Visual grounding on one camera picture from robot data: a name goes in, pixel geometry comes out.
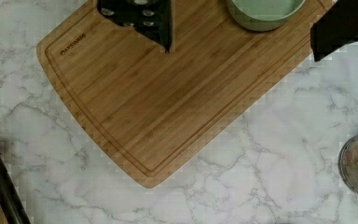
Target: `green bowl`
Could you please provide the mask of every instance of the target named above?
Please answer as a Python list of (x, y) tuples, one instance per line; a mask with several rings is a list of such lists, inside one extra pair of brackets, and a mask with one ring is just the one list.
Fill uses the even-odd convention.
[(228, 10), (241, 26), (269, 31), (285, 24), (306, 0), (227, 0)]

